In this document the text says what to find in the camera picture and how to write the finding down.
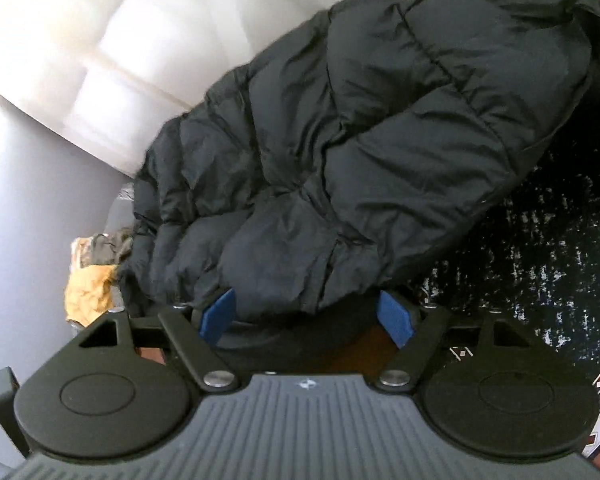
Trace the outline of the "yellow crumpled cloth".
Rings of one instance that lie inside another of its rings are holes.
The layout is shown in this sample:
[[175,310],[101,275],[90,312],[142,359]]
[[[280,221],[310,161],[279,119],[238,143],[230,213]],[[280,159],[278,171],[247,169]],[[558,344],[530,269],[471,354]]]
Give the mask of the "yellow crumpled cloth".
[[76,330],[111,309],[123,310],[118,270],[130,254],[132,229],[78,237],[71,243],[71,262],[65,289],[67,322]]

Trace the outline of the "black puffer jacket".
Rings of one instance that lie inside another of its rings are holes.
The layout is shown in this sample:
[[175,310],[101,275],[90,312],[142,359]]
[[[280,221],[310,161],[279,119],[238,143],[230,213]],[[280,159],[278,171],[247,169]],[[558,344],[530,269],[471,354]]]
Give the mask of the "black puffer jacket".
[[343,0],[168,120],[134,179],[138,316],[257,322],[403,278],[600,91],[600,0]]

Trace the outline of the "white sheer curtain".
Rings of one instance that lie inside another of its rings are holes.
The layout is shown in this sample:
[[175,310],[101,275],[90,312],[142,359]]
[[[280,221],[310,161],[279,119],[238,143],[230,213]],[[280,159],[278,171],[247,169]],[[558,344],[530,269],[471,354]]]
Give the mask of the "white sheer curtain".
[[339,0],[0,0],[0,96],[125,174],[231,68]]

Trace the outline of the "dark patterned rug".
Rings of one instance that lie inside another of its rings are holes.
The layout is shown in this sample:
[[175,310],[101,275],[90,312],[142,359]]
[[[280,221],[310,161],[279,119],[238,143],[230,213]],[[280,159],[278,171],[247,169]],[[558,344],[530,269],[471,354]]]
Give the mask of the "dark patterned rug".
[[[600,155],[544,156],[405,288],[467,315],[513,316],[576,362],[600,399]],[[585,447],[598,453],[600,414]]]

